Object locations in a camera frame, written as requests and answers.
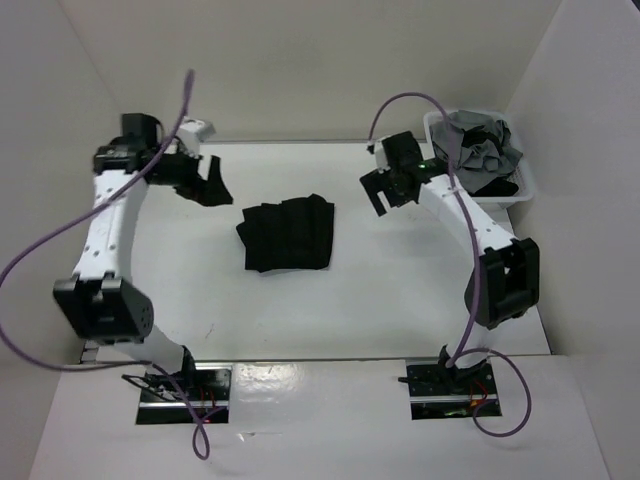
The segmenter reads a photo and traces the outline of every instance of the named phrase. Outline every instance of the white backdrop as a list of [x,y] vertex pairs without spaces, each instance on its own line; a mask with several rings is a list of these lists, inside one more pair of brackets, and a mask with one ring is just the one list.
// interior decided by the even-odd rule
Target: white backdrop
[[[0,1],[0,264],[91,205],[91,156],[116,133],[117,110],[55,0]],[[0,321],[23,348],[50,361],[80,344],[54,306],[82,229],[16,268],[0,290]],[[0,347],[2,478],[27,478],[59,375]]]
[[565,0],[509,106],[539,189],[516,230],[540,244],[540,314],[615,480],[638,478],[639,42],[631,0]]
[[[405,90],[504,109],[559,0],[61,0],[119,107],[170,121],[185,68],[219,138],[361,139]],[[406,100],[382,129],[414,127]]]

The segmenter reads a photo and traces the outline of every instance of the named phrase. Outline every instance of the folded black cloth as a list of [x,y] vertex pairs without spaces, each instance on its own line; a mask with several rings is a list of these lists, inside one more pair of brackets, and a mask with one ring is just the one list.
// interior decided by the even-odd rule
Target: folded black cloth
[[245,270],[320,270],[329,266],[335,205],[319,195],[242,210],[236,227],[246,248]]

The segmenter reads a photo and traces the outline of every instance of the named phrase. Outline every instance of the red wire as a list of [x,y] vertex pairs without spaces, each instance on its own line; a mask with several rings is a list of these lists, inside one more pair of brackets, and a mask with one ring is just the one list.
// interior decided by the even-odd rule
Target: red wire
[[479,380],[475,380],[475,384],[480,387],[480,390],[482,390],[482,394],[483,394],[482,401],[486,400],[487,397],[489,396],[489,392],[487,391],[485,386],[482,385],[482,383]]

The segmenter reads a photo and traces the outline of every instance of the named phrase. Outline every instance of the black fabric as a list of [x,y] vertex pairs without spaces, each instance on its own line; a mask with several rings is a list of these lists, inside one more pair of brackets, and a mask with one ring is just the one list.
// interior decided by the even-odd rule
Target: black fabric
[[472,147],[476,144],[483,144],[486,140],[489,140],[493,143],[498,150],[500,155],[504,155],[504,149],[502,148],[502,143],[500,143],[500,139],[491,132],[485,132],[482,125],[478,125],[471,130],[467,130],[464,132],[464,136],[462,137],[462,146],[465,148]]
[[319,270],[329,266],[335,206],[319,195],[245,208],[236,227],[246,248],[245,270]]
[[472,197],[513,197],[518,193],[518,185],[504,178],[495,178],[480,190],[470,193]]

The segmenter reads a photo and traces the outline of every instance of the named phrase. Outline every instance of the gray cloth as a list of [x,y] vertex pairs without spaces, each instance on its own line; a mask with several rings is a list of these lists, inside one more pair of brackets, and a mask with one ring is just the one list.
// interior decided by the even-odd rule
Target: gray cloth
[[[460,183],[470,193],[475,193],[498,177],[508,177],[518,166],[522,152],[511,146],[511,131],[503,120],[494,120],[483,113],[459,110],[449,115],[453,126],[455,149],[454,170]],[[492,133],[498,137],[504,155],[500,155],[491,140],[462,146],[464,133],[480,127],[480,131]],[[430,127],[433,150],[436,158],[444,162],[449,160],[449,140],[442,121]]]

